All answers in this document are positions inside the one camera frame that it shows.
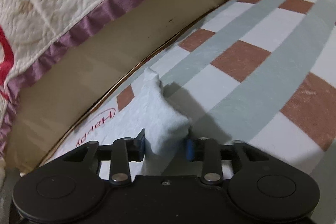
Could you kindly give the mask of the light grey cat-face t-shirt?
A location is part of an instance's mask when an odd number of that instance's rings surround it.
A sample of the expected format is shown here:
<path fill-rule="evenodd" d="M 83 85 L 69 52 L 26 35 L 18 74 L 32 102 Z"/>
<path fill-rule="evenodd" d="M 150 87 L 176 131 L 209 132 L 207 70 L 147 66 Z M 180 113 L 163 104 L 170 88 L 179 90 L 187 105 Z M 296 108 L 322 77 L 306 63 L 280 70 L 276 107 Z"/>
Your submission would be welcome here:
<path fill-rule="evenodd" d="M 143 87 L 138 99 L 145 129 L 145 160 L 141 174 L 158 176 L 187 137 L 190 120 L 167 101 L 158 73 L 149 68 L 143 72 Z"/>

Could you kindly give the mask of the checkered pastel floor rug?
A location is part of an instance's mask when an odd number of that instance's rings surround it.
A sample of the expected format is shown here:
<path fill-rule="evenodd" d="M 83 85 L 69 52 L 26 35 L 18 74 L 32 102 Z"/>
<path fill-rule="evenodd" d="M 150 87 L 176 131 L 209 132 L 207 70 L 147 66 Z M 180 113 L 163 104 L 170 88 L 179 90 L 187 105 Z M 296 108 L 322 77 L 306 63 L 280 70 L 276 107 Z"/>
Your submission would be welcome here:
<path fill-rule="evenodd" d="M 146 68 L 197 137 L 245 141 L 309 174 L 335 147 L 335 0 L 229 1 L 105 96 L 47 160 L 137 135 Z M 177 153 L 165 169 L 199 171 Z"/>

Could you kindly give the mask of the beige bed base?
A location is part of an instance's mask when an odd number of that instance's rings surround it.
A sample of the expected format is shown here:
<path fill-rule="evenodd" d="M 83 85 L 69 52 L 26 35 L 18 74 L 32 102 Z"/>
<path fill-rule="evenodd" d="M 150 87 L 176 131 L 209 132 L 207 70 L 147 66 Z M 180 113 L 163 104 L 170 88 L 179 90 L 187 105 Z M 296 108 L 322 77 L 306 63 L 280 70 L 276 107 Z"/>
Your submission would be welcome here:
<path fill-rule="evenodd" d="M 226 0 L 135 0 L 112 19 L 107 0 L 79 30 L 54 43 L 9 81 L 5 162 L 28 172 L 109 88 L 154 50 Z"/>

